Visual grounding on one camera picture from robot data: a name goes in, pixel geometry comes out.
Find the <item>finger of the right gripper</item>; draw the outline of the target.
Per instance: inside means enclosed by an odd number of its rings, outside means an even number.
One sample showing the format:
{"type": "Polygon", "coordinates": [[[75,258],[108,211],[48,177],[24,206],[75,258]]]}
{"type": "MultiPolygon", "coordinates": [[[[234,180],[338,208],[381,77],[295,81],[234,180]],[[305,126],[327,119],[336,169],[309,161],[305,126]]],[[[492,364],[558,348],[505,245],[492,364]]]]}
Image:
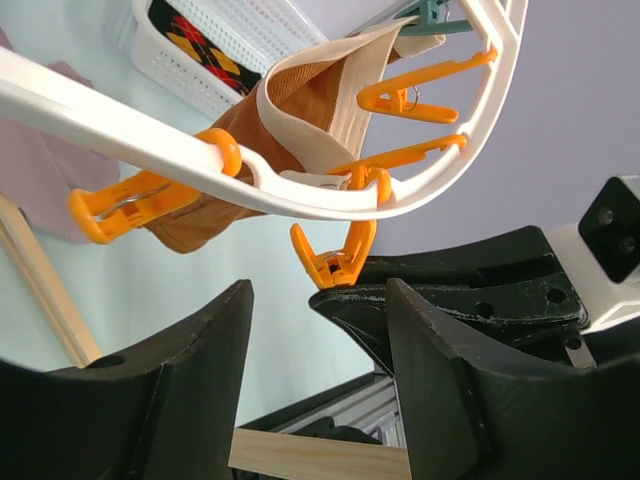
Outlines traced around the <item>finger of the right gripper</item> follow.
{"type": "Polygon", "coordinates": [[[480,288],[541,279],[559,271],[560,263],[542,230],[526,226],[441,250],[371,255],[357,283],[383,284],[401,278],[409,284],[480,288]]]}
{"type": "MultiPolygon", "coordinates": [[[[585,325],[585,306],[566,279],[478,288],[427,284],[411,287],[442,312],[516,348],[585,325]]],[[[385,291],[383,284],[323,290],[311,296],[309,306],[341,328],[378,367],[392,375],[385,291]]]]}

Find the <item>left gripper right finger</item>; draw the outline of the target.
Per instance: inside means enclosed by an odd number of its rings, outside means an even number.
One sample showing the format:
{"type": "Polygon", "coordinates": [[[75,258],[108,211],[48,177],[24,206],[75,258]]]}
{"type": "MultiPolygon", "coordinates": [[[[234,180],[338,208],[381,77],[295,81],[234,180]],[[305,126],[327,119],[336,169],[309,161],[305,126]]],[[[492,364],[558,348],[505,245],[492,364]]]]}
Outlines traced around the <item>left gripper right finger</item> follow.
{"type": "Polygon", "coordinates": [[[521,352],[386,286],[394,373],[415,479],[635,479],[639,335],[599,335],[600,363],[521,352]]]}

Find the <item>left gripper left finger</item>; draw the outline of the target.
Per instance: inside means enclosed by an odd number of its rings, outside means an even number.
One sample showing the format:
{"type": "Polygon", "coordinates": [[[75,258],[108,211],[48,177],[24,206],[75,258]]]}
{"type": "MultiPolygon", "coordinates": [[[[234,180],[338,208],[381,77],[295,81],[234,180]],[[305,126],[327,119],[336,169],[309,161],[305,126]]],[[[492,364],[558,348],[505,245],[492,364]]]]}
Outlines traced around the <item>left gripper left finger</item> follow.
{"type": "Polygon", "coordinates": [[[5,479],[227,479],[254,292],[84,368],[1,366],[5,479]]]}

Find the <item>white round clip hanger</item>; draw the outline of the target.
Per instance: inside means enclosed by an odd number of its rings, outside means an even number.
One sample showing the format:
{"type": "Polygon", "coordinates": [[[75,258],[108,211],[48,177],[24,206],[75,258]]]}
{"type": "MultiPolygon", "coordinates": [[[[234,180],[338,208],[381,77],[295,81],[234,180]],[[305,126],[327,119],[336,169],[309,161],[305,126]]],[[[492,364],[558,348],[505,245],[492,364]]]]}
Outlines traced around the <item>white round clip hanger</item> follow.
{"type": "Polygon", "coordinates": [[[484,148],[511,86],[525,1],[464,1],[461,29],[482,50],[398,75],[393,56],[439,46],[445,23],[403,12],[362,33],[276,63],[254,88],[270,154],[230,128],[181,132],[10,50],[1,53],[1,113],[138,173],[68,205],[86,237],[108,244],[212,197],[243,210],[347,220],[344,246],[315,253],[299,226],[294,249],[320,288],[356,282],[377,221],[417,209],[453,185],[484,148]]]}

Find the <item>argyle sock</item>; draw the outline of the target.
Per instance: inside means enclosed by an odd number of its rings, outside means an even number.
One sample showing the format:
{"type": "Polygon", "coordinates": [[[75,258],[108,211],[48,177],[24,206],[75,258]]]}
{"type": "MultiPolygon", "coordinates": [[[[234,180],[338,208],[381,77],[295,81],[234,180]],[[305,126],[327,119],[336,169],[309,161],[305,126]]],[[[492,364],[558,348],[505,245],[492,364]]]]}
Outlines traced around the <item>argyle sock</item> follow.
{"type": "Polygon", "coordinates": [[[207,72],[209,80],[215,78],[246,97],[262,79],[260,73],[229,57],[167,1],[152,1],[148,17],[160,34],[207,72]]]}

